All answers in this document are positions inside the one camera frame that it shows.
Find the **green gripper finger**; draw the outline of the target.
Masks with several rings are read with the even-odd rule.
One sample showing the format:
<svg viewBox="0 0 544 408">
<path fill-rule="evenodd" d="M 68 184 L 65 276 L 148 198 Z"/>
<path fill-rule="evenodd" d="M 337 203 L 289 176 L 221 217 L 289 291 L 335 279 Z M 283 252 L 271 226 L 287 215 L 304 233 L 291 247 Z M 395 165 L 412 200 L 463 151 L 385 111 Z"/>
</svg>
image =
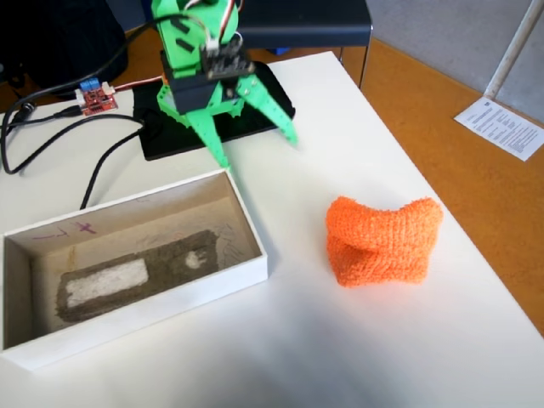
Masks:
<svg viewBox="0 0 544 408">
<path fill-rule="evenodd" d="M 298 144 L 298 135 L 292 119 L 270 95 L 268 89 L 255 74 L 241 76 L 235 90 L 252 108 L 267 117 L 289 143 Z"/>
<path fill-rule="evenodd" d="M 222 168 L 230 168 L 230 162 L 224 153 L 223 144 L 218 136 L 213 116 L 206 110 L 195 110 L 188 112 L 186 114 L 186 118 L 200 140 L 208 148 L 218 165 Z"/>
</svg>

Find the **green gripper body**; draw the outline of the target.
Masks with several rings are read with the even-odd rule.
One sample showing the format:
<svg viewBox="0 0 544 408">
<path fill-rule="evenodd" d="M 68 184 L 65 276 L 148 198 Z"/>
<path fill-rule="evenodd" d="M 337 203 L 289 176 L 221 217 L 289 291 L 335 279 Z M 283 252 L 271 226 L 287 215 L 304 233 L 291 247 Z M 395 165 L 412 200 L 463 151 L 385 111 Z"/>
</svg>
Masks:
<svg viewBox="0 0 544 408">
<path fill-rule="evenodd" d="M 238 32 L 239 12 L 156 10 L 154 22 L 163 44 L 161 109 L 186 127 L 192 111 L 240 115 L 243 103 L 235 87 L 256 66 Z"/>
</svg>

